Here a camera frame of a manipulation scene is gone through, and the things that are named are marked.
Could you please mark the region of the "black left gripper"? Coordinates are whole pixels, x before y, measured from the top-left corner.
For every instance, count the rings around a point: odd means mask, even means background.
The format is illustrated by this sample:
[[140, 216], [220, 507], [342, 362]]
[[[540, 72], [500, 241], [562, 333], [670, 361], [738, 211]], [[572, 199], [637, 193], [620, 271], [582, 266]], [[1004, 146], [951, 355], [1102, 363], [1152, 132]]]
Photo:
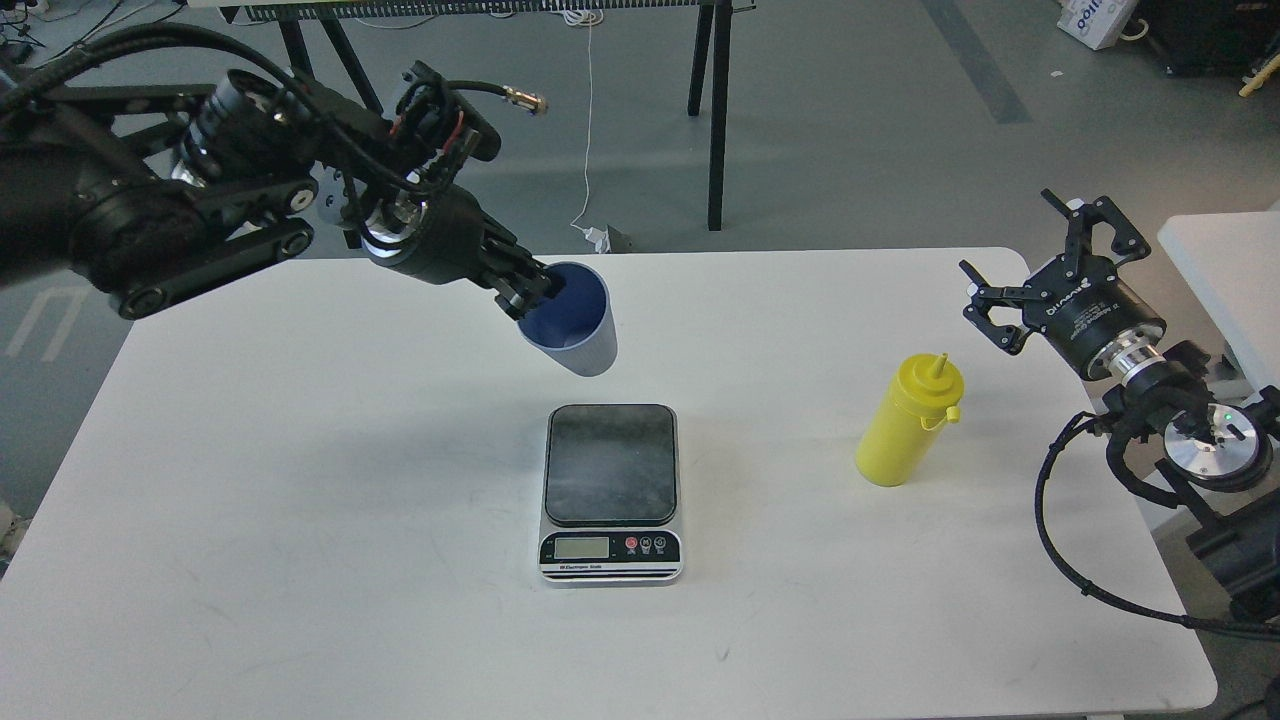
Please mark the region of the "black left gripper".
[[515, 322], [566, 286], [466, 190], [448, 188], [431, 200], [410, 201], [404, 209], [410, 219], [401, 222], [384, 202], [358, 238], [381, 266], [429, 284], [471, 281], [493, 288], [497, 306]]

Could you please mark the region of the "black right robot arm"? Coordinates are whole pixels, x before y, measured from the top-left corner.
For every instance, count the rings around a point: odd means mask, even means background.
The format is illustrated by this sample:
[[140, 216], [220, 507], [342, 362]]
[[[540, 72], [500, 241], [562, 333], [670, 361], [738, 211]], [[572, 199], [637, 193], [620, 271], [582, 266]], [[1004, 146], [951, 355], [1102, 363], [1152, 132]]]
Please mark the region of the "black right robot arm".
[[[1101, 196], [1043, 199], [1068, 222], [1062, 251], [1020, 284], [995, 286], [970, 264], [965, 318], [997, 348], [1019, 354], [1041, 334], [1083, 380], [1114, 379], [1103, 411], [1078, 413], [1050, 445], [1036, 479], [1033, 514], [1050, 561], [1084, 596], [1187, 629], [1245, 639], [1277, 639], [1277, 493], [1221, 514], [1206, 492], [1240, 493], [1268, 474], [1277, 446], [1277, 389], [1240, 406], [1206, 383], [1208, 356], [1193, 342], [1158, 350], [1166, 322], [1120, 277], [1151, 246], [1120, 208]], [[1059, 552], [1044, 519], [1046, 486], [1060, 454], [1082, 433], [1106, 439], [1105, 461], [1130, 493], [1165, 509], [1187, 509], [1198, 528], [1187, 543], [1228, 593], [1228, 620], [1162, 612], [1114, 594]]]

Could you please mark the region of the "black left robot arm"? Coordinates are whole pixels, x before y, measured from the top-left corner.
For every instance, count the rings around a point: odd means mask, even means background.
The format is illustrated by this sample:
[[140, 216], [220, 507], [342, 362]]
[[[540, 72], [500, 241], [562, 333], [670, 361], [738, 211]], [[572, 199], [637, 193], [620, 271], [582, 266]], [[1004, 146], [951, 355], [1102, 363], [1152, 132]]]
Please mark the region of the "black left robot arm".
[[404, 70], [390, 114], [229, 36], [157, 23], [3, 67], [3, 286], [68, 269], [137, 320], [303, 254], [307, 208], [372, 263], [467, 281], [518, 320], [564, 278], [454, 182], [500, 136], [467, 101], [541, 97]]

